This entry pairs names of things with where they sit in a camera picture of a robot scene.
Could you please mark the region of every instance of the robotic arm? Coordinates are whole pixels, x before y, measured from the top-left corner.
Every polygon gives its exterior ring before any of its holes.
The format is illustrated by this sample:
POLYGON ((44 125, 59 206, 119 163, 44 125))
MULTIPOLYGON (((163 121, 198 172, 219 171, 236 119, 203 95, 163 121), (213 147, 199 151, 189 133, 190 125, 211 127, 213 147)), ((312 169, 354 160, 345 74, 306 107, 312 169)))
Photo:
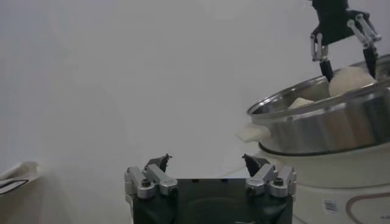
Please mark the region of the robotic arm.
POLYGON ((363 45, 363 54, 370 75, 375 78, 378 58, 374 43, 381 40, 369 21, 370 14, 349 9, 348 0, 312 0, 317 11, 319 25, 311 34, 313 61, 319 61, 328 81, 333 70, 328 59, 328 45, 355 35, 363 45))

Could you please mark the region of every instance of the steamed bun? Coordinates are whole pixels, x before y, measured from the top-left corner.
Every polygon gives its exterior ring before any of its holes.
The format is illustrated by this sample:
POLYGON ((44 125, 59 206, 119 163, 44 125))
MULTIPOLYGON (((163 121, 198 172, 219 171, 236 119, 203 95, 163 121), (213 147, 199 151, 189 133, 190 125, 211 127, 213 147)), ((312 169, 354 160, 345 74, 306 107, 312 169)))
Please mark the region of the steamed bun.
POLYGON ((361 68, 342 68, 335 73, 335 76, 330 81, 329 94, 330 96, 335 97, 375 82, 377 81, 361 68))

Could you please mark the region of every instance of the metal linkage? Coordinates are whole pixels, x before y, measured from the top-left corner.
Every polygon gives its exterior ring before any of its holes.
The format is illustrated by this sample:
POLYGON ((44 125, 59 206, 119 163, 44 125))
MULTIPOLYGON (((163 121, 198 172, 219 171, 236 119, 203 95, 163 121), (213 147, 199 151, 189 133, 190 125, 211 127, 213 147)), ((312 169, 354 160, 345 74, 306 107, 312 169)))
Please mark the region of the metal linkage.
POLYGON ((167 174, 155 164, 146 166, 143 173, 148 179, 153 180, 158 184, 161 194, 170 197, 175 197, 177 195, 177 180, 167 176, 167 174))
POLYGON ((294 168, 285 166, 278 174, 278 177, 269 184, 269 193, 275 197, 286 197, 292 195, 295 199, 297 186, 297 173, 294 168))
POLYGON ((263 194, 266 190, 266 185, 273 181, 276 176, 275 166, 271 164, 263 165, 253 177, 245 180, 246 192, 251 196, 263 194))
POLYGON ((138 167, 130 167, 124 174, 126 195, 148 199, 155 195, 155 184, 148 180, 138 167))
POLYGON ((322 33, 310 36, 311 40, 311 56, 313 57, 313 61, 326 61, 328 60, 328 46, 322 45, 323 35, 322 33))

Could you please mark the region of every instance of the bolt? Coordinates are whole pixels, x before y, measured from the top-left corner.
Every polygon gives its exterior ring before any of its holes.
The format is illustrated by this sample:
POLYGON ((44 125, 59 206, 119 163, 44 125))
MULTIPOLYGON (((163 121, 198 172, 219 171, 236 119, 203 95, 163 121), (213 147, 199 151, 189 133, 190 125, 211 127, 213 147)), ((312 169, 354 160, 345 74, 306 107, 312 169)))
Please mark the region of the bolt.
POLYGON ((149 187, 151 184, 152 184, 151 181, 148 180, 148 179, 143 179, 143 180, 141 181, 141 186, 142 186, 142 187, 149 187))
POLYGON ((278 177, 278 178, 276 178, 276 180, 274 180, 275 186, 282 186, 282 185, 284 185, 284 183, 285 182, 280 177, 278 177))

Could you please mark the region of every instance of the white cloth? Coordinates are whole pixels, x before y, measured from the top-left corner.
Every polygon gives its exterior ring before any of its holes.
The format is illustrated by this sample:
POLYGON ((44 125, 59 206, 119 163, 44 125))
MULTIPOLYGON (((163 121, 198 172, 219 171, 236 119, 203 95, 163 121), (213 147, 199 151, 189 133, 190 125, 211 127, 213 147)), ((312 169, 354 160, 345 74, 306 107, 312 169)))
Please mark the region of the white cloth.
POLYGON ((38 178, 38 164, 26 161, 0 174, 0 197, 38 178))

